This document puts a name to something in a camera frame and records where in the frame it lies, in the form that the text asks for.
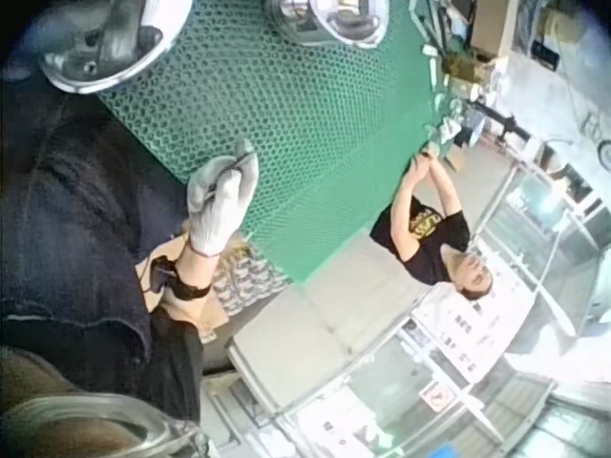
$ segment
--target green perforated sheet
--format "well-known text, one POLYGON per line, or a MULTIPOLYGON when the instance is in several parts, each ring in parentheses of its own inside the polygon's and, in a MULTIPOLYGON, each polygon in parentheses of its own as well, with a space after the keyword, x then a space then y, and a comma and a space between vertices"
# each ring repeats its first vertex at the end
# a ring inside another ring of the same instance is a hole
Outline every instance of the green perforated sheet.
POLYGON ((261 180, 243 231, 303 281, 388 202, 432 121, 407 0, 376 50, 288 43, 258 0, 195 0, 178 43, 101 96, 179 179, 246 135, 261 180))

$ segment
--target yellow print on t-shirt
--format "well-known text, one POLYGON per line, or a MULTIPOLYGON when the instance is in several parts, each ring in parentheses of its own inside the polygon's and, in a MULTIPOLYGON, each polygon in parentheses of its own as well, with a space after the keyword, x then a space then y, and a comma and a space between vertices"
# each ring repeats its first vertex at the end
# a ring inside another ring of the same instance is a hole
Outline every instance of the yellow print on t-shirt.
POLYGON ((419 240, 428 237, 435 232, 435 227, 441 221, 441 215, 433 210, 427 209, 416 215, 410 221, 410 232, 419 240))

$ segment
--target poster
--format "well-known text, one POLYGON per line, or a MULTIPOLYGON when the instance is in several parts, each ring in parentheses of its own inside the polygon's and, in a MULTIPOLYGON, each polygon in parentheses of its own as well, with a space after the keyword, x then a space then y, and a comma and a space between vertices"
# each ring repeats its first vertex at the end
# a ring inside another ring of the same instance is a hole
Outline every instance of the poster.
POLYGON ((494 276, 491 293, 469 302, 439 283, 412 315, 469 383, 481 381, 503 355, 535 303, 535 294, 483 240, 477 247, 494 276))

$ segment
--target hand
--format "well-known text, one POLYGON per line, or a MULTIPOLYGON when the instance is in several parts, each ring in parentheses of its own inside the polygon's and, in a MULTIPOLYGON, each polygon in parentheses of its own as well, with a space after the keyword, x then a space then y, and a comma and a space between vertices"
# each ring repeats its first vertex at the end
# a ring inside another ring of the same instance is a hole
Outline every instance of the hand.
POLYGON ((240 140, 236 156, 210 159, 189 179, 187 206, 191 246, 206 257, 221 253, 240 228, 259 181, 259 160, 252 144, 240 140), (238 168, 230 167, 247 156, 238 168))
POLYGON ((403 176, 402 185, 414 187, 418 182, 427 175, 431 167, 431 162, 421 156, 417 155, 411 161, 410 169, 403 176))
POLYGON ((439 159, 439 145, 430 141, 427 146, 425 146, 420 155, 424 156, 428 160, 438 160, 439 159))

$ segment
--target table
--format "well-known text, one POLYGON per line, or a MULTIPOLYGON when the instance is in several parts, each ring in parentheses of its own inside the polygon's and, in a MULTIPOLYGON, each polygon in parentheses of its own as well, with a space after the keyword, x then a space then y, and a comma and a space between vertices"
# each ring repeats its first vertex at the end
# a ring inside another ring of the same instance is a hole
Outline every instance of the table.
POLYGON ((195 0, 175 48, 100 97, 182 181, 249 137, 262 172, 242 229, 304 281, 388 204, 426 140, 428 57, 409 2, 390 15, 376 50, 305 48, 260 2, 195 0))

